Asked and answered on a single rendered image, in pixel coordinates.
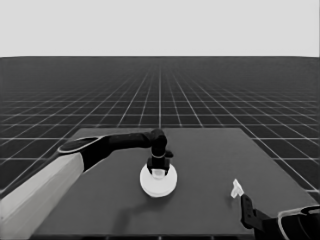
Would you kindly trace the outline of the large thick white disc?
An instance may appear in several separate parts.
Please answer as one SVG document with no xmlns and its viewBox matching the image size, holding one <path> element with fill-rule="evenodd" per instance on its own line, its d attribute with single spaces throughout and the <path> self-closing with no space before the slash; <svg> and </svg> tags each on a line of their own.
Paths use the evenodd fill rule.
<svg viewBox="0 0 320 240">
<path fill-rule="evenodd" d="M 175 167 L 170 164 L 167 176 L 163 169 L 153 169 L 153 174 L 148 172 L 147 165 L 140 171 L 140 185 L 143 191 L 153 197 L 160 198 L 171 194 L 177 186 L 178 175 Z"/>
</svg>

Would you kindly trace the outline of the small white T-shaped piece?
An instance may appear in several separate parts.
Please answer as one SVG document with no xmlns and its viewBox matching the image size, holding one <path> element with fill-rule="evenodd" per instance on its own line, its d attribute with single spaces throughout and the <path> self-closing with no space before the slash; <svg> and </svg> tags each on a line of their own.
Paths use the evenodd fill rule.
<svg viewBox="0 0 320 240">
<path fill-rule="evenodd" d="M 233 188 L 231 191 L 231 197 L 236 198 L 237 196 L 242 196 L 244 194 L 244 190 L 237 179 L 233 180 Z"/>
</svg>

